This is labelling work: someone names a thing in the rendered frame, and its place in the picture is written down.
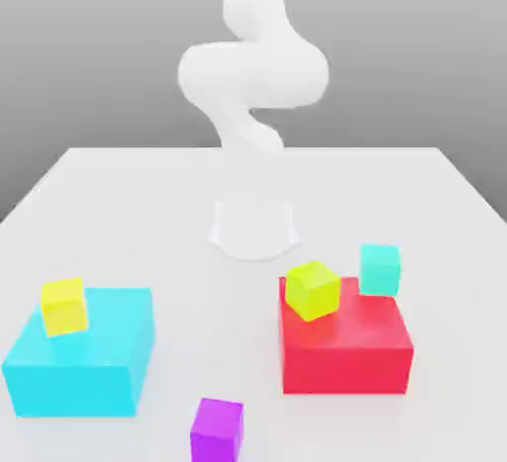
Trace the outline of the small lime cube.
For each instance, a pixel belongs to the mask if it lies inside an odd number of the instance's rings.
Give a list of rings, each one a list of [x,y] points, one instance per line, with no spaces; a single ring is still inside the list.
[[[285,281],[285,302],[305,322],[336,312],[341,278],[321,261],[292,267]]]

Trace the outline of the small turquoise cube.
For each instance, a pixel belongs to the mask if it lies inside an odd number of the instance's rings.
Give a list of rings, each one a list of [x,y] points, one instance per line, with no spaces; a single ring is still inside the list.
[[[360,246],[359,291],[363,295],[396,297],[401,278],[401,254],[396,245]]]

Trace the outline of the small yellow cube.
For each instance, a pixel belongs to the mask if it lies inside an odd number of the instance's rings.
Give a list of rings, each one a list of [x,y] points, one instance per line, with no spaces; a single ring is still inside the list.
[[[83,280],[73,278],[44,283],[41,310],[49,337],[87,330]]]

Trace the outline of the small purple cube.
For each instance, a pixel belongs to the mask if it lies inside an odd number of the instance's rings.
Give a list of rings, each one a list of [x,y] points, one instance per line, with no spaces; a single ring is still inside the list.
[[[242,403],[201,399],[190,429],[191,462],[238,462],[243,438]]]

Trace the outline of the large red box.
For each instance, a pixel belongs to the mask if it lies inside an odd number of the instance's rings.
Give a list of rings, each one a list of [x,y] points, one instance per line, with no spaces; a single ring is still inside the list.
[[[396,301],[366,296],[342,279],[339,309],[310,323],[279,287],[279,344],[284,394],[404,394],[414,355]]]

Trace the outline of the large cyan box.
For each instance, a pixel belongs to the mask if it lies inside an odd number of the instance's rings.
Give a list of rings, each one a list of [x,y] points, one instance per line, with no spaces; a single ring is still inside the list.
[[[46,335],[36,307],[2,363],[21,417],[130,417],[155,341],[149,288],[87,288],[88,329]]]

